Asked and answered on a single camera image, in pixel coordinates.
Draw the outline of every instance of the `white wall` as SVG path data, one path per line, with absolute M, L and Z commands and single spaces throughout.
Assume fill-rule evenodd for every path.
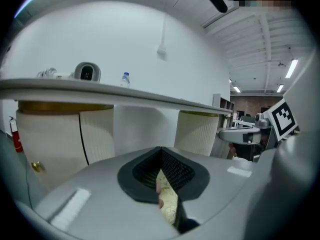
M 229 99 L 229 69 L 219 45 L 200 26 L 178 18 L 166 18 L 163 60 L 157 54 L 164 20 L 159 10 L 99 1 L 51 12 L 16 37 L 2 77 L 30 78 L 51 67 L 72 72 L 88 61 L 100 67 L 103 84 L 119 85 L 123 72 L 129 72 L 133 89 L 207 105 L 214 93 Z M 9 102 L 3 102 L 8 132 L 7 115 L 16 109 Z M 117 106 L 116 154 L 173 146 L 177 119 L 177 110 Z

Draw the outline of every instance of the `red fire extinguisher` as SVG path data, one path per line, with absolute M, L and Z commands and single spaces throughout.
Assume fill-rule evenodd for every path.
M 15 148 L 15 151 L 17 153 L 20 153 L 23 150 L 22 148 L 22 144 L 20 142 L 20 137 L 19 137 L 19 133 L 18 133 L 18 127 L 17 127 L 17 120 L 15 118 L 13 118 L 12 116 L 10 116 L 10 130 L 11 130 L 11 135 L 12 135 L 12 140 L 13 140 L 13 145 Z

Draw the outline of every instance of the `water bottle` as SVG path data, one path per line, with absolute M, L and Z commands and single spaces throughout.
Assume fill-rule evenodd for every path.
M 125 88 L 129 88 L 129 86 L 130 86 L 129 73 L 127 73 L 127 72 L 123 73 L 120 86 L 125 87 Z

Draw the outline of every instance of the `gold knob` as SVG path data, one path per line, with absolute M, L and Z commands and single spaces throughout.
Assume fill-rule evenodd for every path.
M 32 169 L 33 169 L 35 172 L 39 173 L 39 172 L 40 172 L 40 169 L 41 169 L 41 163 L 40 163 L 39 161 L 37 161 L 37 162 L 32 162 L 32 163 L 31 163 L 31 167 L 32 167 Z

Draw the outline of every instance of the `white shelf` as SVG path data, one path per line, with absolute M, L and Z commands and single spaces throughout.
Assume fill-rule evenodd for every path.
M 81 80 L 0 80 L 0 99 L 167 108 L 227 115 L 232 111 L 151 92 Z

